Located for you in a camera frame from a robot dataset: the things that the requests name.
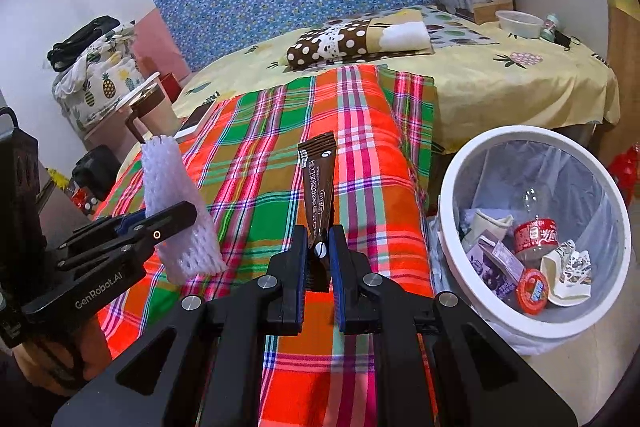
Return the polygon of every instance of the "human hand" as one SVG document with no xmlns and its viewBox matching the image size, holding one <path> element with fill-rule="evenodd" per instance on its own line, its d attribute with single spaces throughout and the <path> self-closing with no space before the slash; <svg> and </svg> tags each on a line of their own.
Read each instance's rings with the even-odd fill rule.
<svg viewBox="0 0 640 427">
<path fill-rule="evenodd" d="M 111 353 L 98 318 L 92 317 L 72 335 L 72 338 L 84 361 L 84 379 L 91 380 L 97 377 L 111 363 Z M 73 367 L 73 358 L 63 346 L 44 338 L 40 341 L 67 367 Z M 62 396 L 71 396 L 74 393 L 62 387 L 49 374 L 48 371 L 55 368 L 56 364 L 34 342 L 24 342 L 14 347 L 13 352 L 18 367 L 31 385 L 43 387 Z"/>
</svg>

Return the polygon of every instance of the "triangular cutout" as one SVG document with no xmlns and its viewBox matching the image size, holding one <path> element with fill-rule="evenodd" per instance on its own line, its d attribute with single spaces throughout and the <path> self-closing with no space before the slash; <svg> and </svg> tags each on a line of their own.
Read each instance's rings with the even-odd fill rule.
<svg viewBox="0 0 640 427">
<path fill-rule="evenodd" d="M 513 367 L 495 351 L 484 337 L 470 324 L 462 326 L 462 333 L 486 391 L 494 391 L 517 380 Z"/>
<path fill-rule="evenodd" d="M 160 333 L 153 343 L 146 346 L 144 351 L 118 373 L 116 381 L 144 396 L 153 394 L 175 335 L 174 328 L 168 328 Z"/>
</svg>

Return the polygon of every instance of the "mug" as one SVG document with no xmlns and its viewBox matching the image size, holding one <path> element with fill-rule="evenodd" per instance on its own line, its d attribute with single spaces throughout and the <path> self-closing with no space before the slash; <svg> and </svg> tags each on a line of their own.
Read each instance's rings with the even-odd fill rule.
<svg viewBox="0 0 640 427">
<path fill-rule="evenodd" d="M 171 102 L 164 95 L 158 84 L 154 84 L 142 91 L 129 102 L 131 114 L 125 120 L 125 125 L 140 143 L 145 139 L 140 134 L 134 120 L 138 118 L 154 136 L 173 136 L 178 132 L 180 120 L 175 116 Z"/>
</svg>

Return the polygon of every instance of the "brown coffee stick packet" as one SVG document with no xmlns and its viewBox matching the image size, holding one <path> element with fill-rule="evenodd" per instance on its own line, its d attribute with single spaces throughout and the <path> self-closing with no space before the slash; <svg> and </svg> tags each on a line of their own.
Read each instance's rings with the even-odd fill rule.
<svg viewBox="0 0 640 427">
<path fill-rule="evenodd" d="M 332 131 L 298 144 L 309 232 L 309 289 L 328 291 L 327 238 L 334 223 L 334 168 L 337 145 Z"/>
</svg>

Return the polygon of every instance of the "wooden panel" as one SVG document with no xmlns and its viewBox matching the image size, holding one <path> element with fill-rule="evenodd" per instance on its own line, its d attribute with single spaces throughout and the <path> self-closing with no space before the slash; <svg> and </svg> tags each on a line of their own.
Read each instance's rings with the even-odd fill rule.
<svg viewBox="0 0 640 427">
<path fill-rule="evenodd" d="M 608 62 L 620 85 L 620 122 L 598 126 L 590 147 L 604 165 L 640 140 L 640 21 L 613 7 Z"/>
</svg>

